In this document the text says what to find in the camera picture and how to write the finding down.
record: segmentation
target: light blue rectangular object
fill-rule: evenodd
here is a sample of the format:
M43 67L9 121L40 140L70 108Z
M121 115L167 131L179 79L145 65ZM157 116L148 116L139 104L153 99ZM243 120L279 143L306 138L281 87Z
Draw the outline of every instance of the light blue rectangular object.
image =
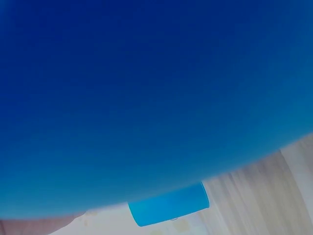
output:
M209 200L202 183L157 197L129 203L140 227L178 218L206 208Z

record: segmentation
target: blue plastic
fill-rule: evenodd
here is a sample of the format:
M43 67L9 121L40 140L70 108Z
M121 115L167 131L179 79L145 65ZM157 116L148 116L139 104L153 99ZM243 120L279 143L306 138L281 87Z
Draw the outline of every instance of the blue plastic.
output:
M134 220L140 227L188 215L209 206L202 183L129 203Z
M312 0L0 7L1 219L160 195L313 130Z

